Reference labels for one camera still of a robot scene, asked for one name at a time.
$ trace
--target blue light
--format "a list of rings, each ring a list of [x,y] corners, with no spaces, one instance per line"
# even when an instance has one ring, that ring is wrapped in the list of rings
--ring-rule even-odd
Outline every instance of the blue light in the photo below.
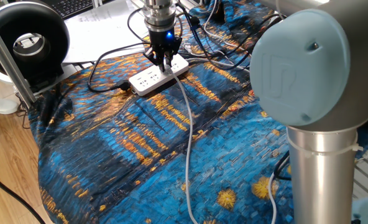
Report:
[[[171,32],[167,32],[166,38],[171,39],[173,37],[173,34]]]

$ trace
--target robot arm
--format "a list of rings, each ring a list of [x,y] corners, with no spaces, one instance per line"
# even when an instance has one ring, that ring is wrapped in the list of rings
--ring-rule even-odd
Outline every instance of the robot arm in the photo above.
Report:
[[[151,46],[144,56],[164,72],[164,63],[171,66],[173,55],[177,54],[182,42],[174,33],[176,5],[172,0],[145,0],[142,12]]]
[[[296,223],[348,224],[356,129],[368,120],[368,0],[279,1],[290,16],[256,43],[251,83],[288,129]]]

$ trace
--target metal table leg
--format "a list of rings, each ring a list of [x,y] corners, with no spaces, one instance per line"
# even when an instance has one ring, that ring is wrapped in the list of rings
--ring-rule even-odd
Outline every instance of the metal table leg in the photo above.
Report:
[[[9,53],[6,45],[0,36],[0,64],[3,66],[4,71],[11,78],[13,84],[16,86],[18,93],[28,108],[35,102],[36,98],[33,92],[29,88],[29,84],[25,81],[21,71],[18,69],[17,64]]]

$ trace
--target white power strip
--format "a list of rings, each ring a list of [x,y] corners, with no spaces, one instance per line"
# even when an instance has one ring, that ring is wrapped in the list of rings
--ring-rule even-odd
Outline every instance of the white power strip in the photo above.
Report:
[[[129,82],[132,85],[132,90],[139,96],[144,96],[150,93],[152,90],[160,87],[161,85],[169,82],[174,77],[172,72],[179,76],[188,71],[188,62],[179,55],[174,55],[172,60],[172,67],[166,68],[165,72],[161,72],[159,67],[153,65],[145,69],[144,71],[129,78]]]

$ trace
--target wooden floor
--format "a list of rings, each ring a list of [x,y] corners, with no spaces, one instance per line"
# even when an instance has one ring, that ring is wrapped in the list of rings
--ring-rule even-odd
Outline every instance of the wooden floor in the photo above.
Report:
[[[0,98],[18,100],[12,86],[0,82]],[[43,208],[37,180],[38,147],[22,118],[0,115],[0,181],[52,223]],[[0,224],[31,224],[37,220],[19,202],[0,190]]]

